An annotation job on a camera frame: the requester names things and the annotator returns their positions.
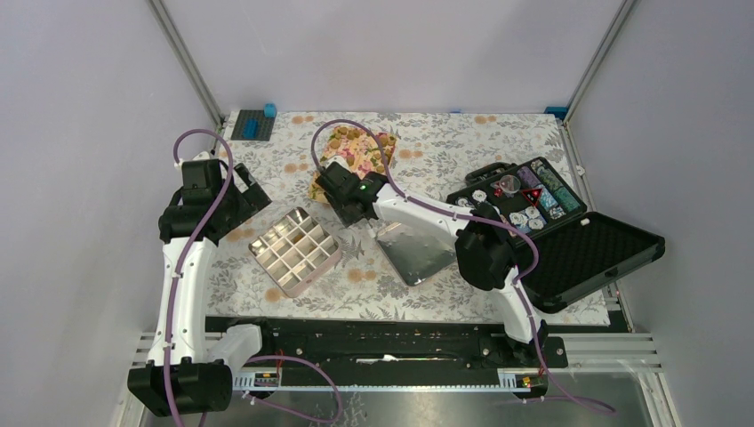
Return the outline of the compartmented metal chocolate tin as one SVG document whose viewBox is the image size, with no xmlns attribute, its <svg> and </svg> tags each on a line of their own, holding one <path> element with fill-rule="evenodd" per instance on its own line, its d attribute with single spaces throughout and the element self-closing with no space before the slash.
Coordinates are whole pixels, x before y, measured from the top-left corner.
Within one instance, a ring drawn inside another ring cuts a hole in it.
<svg viewBox="0 0 754 427">
<path fill-rule="evenodd" d="M 248 246 L 288 298 L 296 298 L 341 260 L 339 240 L 301 207 L 289 211 Z"/>
</svg>

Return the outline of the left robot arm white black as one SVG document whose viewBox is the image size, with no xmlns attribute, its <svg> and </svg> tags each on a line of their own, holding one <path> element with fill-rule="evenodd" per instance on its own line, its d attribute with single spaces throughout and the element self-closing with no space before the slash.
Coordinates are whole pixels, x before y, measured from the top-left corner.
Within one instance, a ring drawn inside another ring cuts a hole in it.
<svg viewBox="0 0 754 427">
<path fill-rule="evenodd" d="M 182 184 L 158 219 L 164 283 L 144 367 L 130 370 L 129 392 L 153 415 L 225 410 L 235 375 L 249 359 L 268 364 L 274 339 L 257 326 L 233 326 L 213 346 L 206 338 L 206 288 L 220 241 L 270 204 L 244 164 L 203 152 L 177 165 Z"/>
</svg>

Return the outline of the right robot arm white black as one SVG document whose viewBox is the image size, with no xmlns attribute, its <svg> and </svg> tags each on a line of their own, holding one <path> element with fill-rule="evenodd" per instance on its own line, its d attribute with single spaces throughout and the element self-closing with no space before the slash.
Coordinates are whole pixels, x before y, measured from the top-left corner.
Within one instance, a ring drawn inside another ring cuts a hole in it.
<svg viewBox="0 0 754 427">
<path fill-rule="evenodd" d="M 397 222 L 452 246 L 461 277 L 494 296 L 511 339 L 513 360 L 530 367 L 544 356 L 543 323 L 522 284 L 529 271 L 519 268 L 514 248 L 513 238 L 518 236 L 532 251 L 531 264 L 537 265 L 538 250 L 525 233 L 501 222 L 492 207 L 460 207 L 415 197 L 384 174 L 359 177 L 336 162 L 318 171 L 316 182 L 344 226 L 362 220 Z"/>
</svg>

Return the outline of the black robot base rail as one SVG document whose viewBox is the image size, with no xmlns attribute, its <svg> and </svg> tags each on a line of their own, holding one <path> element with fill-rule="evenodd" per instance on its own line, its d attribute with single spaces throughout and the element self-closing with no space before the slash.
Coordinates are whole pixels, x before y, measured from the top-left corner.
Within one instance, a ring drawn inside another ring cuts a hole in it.
<svg viewBox="0 0 754 427">
<path fill-rule="evenodd" d="M 535 351 L 509 339 L 500 324 L 210 316 L 205 330 L 245 324 L 260 328 L 261 354 L 306 359 L 341 388 L 493 386 L 501 369 L 568 365 L 561 338 L 547 337 Z"/>
</svg>

